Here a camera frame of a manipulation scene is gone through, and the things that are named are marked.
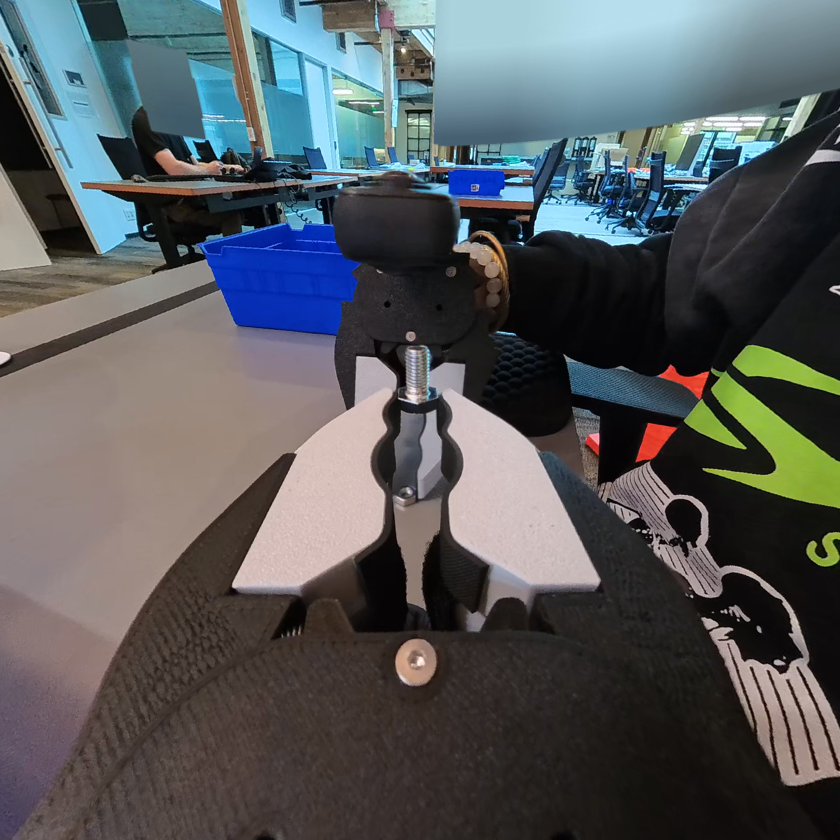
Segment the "blue plastic bin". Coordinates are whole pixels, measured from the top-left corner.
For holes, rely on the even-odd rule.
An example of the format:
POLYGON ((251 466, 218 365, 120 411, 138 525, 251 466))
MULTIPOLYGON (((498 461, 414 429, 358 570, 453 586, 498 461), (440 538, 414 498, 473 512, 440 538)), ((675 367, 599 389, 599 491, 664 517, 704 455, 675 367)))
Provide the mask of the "blue plastic bin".
POLYGON ((448 171, 448 192, 469 198, 500 197, 506 173, 497 167, 457 167, 448 171))
POLYGON ((201 250, 239 327, 337 334, 358 263, 343 257, 332 225, 256 228, 201 250))

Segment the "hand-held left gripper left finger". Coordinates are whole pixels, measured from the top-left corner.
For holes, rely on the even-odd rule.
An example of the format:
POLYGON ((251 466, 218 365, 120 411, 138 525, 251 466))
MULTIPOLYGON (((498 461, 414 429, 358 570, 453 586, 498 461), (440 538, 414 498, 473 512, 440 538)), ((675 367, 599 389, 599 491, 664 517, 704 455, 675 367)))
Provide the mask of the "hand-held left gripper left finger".
POLYGON ((404 617, 392 492, 394 393, 381 389, 302 444, 233 580, 243 595, 338 600, 348 617, 404 617))

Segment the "wooden office desk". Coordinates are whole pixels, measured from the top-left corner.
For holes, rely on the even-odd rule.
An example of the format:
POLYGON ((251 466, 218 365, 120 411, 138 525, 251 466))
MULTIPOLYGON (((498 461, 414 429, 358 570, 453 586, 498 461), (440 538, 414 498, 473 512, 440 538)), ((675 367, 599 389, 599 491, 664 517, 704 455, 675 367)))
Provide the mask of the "wooden office desk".
POLYGON ((509 245, 524 244, 534 236, 541 200, 531 185, 505 186, 498 196, 456 195, 446 185, 435 185, 433 191, 457 202, 462 225, 468 226, 466 237, 485 232, 509 245))
POLYGON ((153 182, 121 180, 113 182, 82 182, 86 190, 100 191, 118 197, 129 203, 146 208, 154 229, 154 240, 158 243, 164 264, 152 271, 157 273, 203 260, 201 256, 183 256, 165 215, 164 205, 177 198, 196 198, 213 214, 241 211, 251 207, 286 205, 298 192, 306 193, 307 199, 320 202, 325 224, 331 224, 331 201, 338 195, 340 187, 355 184, 359 176, 341 173, 339 175, 313 175, 310 180, 283 179, 278 182, 220 182, 215 180, 192 180, 180 182, 153 182))

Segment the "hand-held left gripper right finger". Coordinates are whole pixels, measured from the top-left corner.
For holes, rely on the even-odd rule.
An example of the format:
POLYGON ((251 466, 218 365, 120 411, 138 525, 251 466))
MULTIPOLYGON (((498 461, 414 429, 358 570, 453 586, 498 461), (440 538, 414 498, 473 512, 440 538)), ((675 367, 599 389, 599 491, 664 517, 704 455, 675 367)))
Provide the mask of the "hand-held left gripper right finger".
POLYGON ((440 572, 458 617, 488 617, 514 598, 529 613, 540 595, 601 586, 537 448, 455 390, 439 397, 440 572))

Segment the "wooden pillar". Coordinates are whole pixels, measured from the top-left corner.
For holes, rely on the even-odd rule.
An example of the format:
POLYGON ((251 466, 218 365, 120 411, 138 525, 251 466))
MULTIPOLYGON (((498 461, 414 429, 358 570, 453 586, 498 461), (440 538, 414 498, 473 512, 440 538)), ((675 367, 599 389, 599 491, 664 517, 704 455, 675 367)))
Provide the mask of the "wooden pillar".
POLYGON ((252 151, 260 148, 263 155, 270 158, 273 155, 270 126, 247 3, 221 1, 220 6, 234 66, 235 89, 245 115, 248 141, 252 151))

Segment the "black round cushion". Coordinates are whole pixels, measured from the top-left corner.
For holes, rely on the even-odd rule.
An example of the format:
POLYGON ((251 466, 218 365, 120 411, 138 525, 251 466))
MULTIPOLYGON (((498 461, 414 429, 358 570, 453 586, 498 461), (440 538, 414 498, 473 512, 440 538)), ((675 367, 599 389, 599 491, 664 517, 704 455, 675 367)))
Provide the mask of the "black round cushion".
POLYGON ((560 432, 573 414, 564 355, 511 333, 497 332, 492 339, 497 362, 479 404, 525 437, 560 432))

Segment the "black printed shirt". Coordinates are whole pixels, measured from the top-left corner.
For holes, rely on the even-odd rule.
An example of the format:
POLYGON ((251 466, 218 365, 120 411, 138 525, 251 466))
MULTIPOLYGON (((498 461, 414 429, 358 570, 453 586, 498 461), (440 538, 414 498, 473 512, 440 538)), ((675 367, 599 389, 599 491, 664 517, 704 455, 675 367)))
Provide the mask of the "black printed shirt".
POLYGON ((603 496, 688 585, 781 781, 837 820, 838 243, 603 496))

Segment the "silver hex bolt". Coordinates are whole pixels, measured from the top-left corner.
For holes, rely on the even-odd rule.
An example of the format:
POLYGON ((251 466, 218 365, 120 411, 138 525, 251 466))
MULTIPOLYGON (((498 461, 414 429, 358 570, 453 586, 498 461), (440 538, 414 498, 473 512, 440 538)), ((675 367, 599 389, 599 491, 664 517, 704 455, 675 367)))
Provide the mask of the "silver hex bolt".
MULTIPOLYGON (((406 348, 404 353, 404 363, 405 363, 405 385, 404 387, 408 387, 412 390, 419 390, 421 388, 429 387, 428 378, 431 371, 431 359, 432 354, 428 347, 423 345, 411 345, 406 348)), ((401 414, 402 410, 400 404, 397 400, 397 404, 400 408, 400 425, 401 425, 401 414)), ((394 479, 392 480, 392 488, 394 489, 394 479)), ((413 504, 417 503, 417 501, 413 498, 413 489, 407 488, 407 498, 399 498, 393 492, 394 502, 399 508, 407 508, 412 506, 413 504)))

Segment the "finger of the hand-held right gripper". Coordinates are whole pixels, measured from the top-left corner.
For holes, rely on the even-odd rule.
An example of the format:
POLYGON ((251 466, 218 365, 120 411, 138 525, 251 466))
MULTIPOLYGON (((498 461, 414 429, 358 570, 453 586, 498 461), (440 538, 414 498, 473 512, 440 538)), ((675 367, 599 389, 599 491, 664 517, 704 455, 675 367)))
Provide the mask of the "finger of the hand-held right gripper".
MULTIPOLYGON (((448 389, 462 394, 465 374, 464 363, 443 363, 430 371, 428 383, 439 394, 448 389)), ((426 499, 442 478, 442 441, 438 432, 437 409, 427 413, 402 411, 394 451, 395 495, 407 498, 406 489, 412 488, 415 501, 426 499)))
POLYGON ((398 376, 383 360, 357 355, 354 361, 353 406, 383 389, 392 394, 397 392, 400 386, 398 376))

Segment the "person's right forearm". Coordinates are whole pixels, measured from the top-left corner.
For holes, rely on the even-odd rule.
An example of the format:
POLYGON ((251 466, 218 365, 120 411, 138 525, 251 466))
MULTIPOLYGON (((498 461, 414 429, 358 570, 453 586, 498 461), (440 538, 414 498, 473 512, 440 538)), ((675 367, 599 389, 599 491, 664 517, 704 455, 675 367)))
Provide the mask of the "person's right forearm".
POLYGON ((756 343, 838 372, 838 112, 691 201, 671 234, 506 247, 504 330, 602 368, 722 371, 756 343))

